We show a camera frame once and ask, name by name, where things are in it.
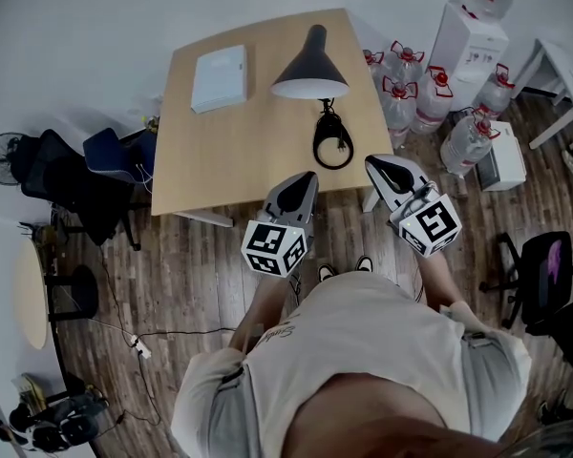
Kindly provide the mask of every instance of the white t-shirt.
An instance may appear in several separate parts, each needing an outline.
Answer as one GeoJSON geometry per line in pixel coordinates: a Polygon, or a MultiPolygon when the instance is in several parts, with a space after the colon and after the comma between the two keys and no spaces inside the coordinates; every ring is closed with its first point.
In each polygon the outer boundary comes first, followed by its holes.
{"type": "MultiPolygon", "coordinates": [[[[352,272],[326,280],[285,321],[266,331],[247,357],[233,349],[194,357],[175,406],[173,432],[185,452],[205,456],[200,424],[210,419],[220,377],[240,362],[252,381],[266,457],[280,457],[299,406],[332,376],[344,373],[368,373],[407,386],[435,408],[448,428],[470,432],[461,338],[466,328],[500,331],[480,323],[465,302],[451,309],[450,319],[376,274],[352,272]]],[[[520,339],[505,333],[500,339],[503,350],[512,353],[519,382],[516,391],[505,390],[513,404],[496,416],[505,430],[525,396],[530,358],[520,339]]]]}

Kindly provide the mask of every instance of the wooden floor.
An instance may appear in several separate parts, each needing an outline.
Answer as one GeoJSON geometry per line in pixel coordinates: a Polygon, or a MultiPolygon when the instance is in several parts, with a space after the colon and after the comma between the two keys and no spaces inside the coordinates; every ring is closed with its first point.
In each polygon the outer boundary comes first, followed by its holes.
{"type": "MultiPolygon", "coordinates": [[[[560,111],[567,107],[562,104],[560,111]]],[[[504,193],[481,193],[475,174],[466,179],[465,195],[439,161],[439,145],[449,130],[444,125],[438,135],[410,137],[398,153],[417,158],[429,176],[449,193],[463,224],[459,239],[446,250],[455,279],[477,315],[499,327],[509,312],[509,304],[499,294],[478,292],[481,281],[494,283],[509,268],[510,259],[495,243],[498,233],[507,232],[518,248],[537,234],[566,230],[573,239],[573,178],[561,159],[559,142],[573,137],[573,123],[561,135],[529,150],[530,138],[557,117],[549,99],[521,94],[503,116],[509,120],[524,155],[526,183],[504,193]]],[[[352,269],[362,254],[373,259],[376,271],[386,275],[410,293],[420,286],[414,256],[403,241],[386,226],[387,208],[378,206],[361,214],[364,192],[348,191],[321,195],[315,219],[313,250],[302,266],[304,297],[316,283],[316,268],[332,263],[338,271],[352,269]]],[[[135,231],[141,237],[142,251],[129,249],[122,232],[100,249],[84,235],[72,236],[59,251],[60,270],[67,272],[79,263],[87,264],[100,285],[100,307],[96,317],[118,325],[101,257],[107,263],[115,286],[125,328],[137,334],[161,330],[203,331],[236,327],[250,303],[257,277],[246,267],[240,244],[246,223],[260,204],[219,209],[235,220],[233,229],[213,227],[176,216],[151,218],[149,211],[136,213],[135,231]]],[[[71,303],[61,291],[54,294],[58,304],[71,303]]],[[[533,369],[528,397],[512,427],[503,437],[511,442],[536,427],[535,414],[540,401],[551,400],[562,388],[568,389],[567,403],[573,406],[573,370],[562,361],[552,340],[524,334],[518,322],[513,329],[523,337],[533,369]]],[[[157,403],[162,423],[148,423],[127,417],[124,423],[95,441],[102,456],[180,456],[170,437],[169,422],[180,381],[192,355],[221,348],[230,333],[206,336],[150,336],[144,342],[153,352],[143,361],[142,370],[157,403]]],[[[101,388],[111,401],[111,424],[122,409],[155,419],[138,361],[113,328],[89,321],[59,323],[65,365],[68,370],[101,388]]]]}

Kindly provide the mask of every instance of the wooden table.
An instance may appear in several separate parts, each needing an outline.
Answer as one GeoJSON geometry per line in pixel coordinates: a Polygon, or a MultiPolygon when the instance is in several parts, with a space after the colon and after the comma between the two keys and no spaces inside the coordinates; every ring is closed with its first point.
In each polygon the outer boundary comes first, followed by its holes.
{"type": "MultiPolygon", "coordinates": [[[[539,70],[543,58],[547,57],[562,82],[561,91],[556,95],[554,100],[552,100],[552,104],[556,106],[567,95],[571,99],[571,102],[573,102],[573,52],[543,39],[538,39],[538,42],[541,44],[541,47],[516,80],[512,98],[518,96],[533,75],[539,70]]],[[[566,114],[554,122],[554,124],[535,137],[535,139],[529,143],[529,147],[531,149],[540,147],[547,139],[564,129],[572,120],[573,108],[569,109],[566,114]]]]}
{"type": "Polygon", "coordinates": [[[97,311],[97,284],[87,266],[77,266],[70,277],[45,276],[36,246],[30,239],[22,242],[15,263],[13,301],[15,317],[30,344],[41,349],[47,342],[49,323],[92,318],[97,311]],[[78,310],[55,313],[51,289],[70,285],[78,310]]]}
{"type": "Polygon", "coordinates": [[[365,157],[392,151],[379,99],[346,11],[267,20],[174,52],[161,108],[152,214],[178,214],[231,226],[231,219],[203,209],[263,199],[284,179],[308,170],[318,174],[321,192],[368,186],[365,157]],[[301,50],[314,24],[327,28],[327,54],[350,85],[350,92],[335,100],[334,109],[352,137],[354,158],[337,171],[321,167],[312,154],[321,102],[283,98],[269,90],[301,50]],[[247,101],[195,114],[191,93],[198,57],[240,44],[247,54],[247,101]]]}

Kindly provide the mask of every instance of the power strip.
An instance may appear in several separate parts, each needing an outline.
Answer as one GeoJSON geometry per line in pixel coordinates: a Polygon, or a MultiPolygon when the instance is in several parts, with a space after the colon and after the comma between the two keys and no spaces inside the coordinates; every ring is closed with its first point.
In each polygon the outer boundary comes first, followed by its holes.
{"type": "Polygon", "coordinates": [[[138,353],[141,353],[145,360],[151,358],[151,350],[145,343],[138,339],[136,334],[132,335],[131,343],[133,344],[132,347],[135,348],[138,353]]]}

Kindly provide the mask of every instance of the round table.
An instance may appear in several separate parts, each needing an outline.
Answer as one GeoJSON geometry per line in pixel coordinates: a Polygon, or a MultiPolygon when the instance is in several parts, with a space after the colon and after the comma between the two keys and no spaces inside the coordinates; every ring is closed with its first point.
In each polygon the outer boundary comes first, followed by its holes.
{"type": "Polygon", "coordinates": [[[96,277],[84,265],[77,266],[69,277],[46,276],[35,244],[25,239],[15,264],[13,297],[21,330],[33,347],[41,349],[47,342],[49,323],[90,319],[96,314],[96,277]],[[71,286],[78,310],[54,312],[50,295],[58,285],[71,286]]]}

